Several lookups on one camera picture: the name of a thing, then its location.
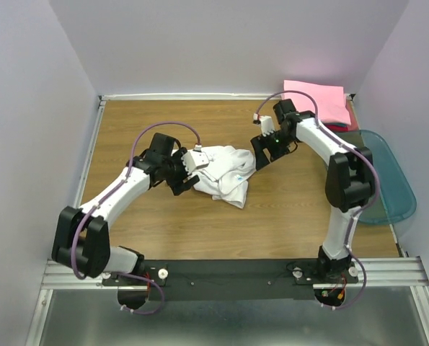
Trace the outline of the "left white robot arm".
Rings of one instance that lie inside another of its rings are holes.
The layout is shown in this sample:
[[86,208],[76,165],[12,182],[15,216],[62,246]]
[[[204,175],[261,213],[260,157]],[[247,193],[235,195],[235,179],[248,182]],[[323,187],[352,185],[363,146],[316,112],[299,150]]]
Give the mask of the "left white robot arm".
[[144,255],[125,247],[112,247],[111,226],[134,200],[162,182],[175,196],[190,190],[199,181],[195,170],[208,163],[201,145],[188,150],[176,138],[154,134],[150,146],[141,155],[132,155],[118,177],[99,195],[60,212],[52,260],[70,267],[81,280],[118,273],[125,283],[138,283],[145,268]]

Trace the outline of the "white t shirt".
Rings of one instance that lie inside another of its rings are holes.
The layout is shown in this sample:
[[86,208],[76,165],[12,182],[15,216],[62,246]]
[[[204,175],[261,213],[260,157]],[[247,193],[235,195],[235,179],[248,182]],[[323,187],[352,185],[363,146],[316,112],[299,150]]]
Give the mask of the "white t shirt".
[[248,179],[256,172],[253,153],[233,146],[206,146],[202,152],[209,164],[194,172],[199,177],[194,189],[242,209],[247,199]]

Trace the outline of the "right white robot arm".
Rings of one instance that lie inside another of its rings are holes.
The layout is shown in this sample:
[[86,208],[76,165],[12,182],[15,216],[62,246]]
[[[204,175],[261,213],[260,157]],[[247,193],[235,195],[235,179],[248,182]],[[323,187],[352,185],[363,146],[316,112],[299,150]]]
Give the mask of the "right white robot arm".
[[319,248],[314,273],[332,282],[346,273],[352,262],[351,244],[360,214],[379,196],[379,177],[373,155],[332,133],[312,111],[299,112],[290,99],[277,102],[275,119],[255,113],[261,133],[251,139],[256,169],[291,152],[292,143],[305,143],[326,164],[325,195],[331,206],[326,238]]

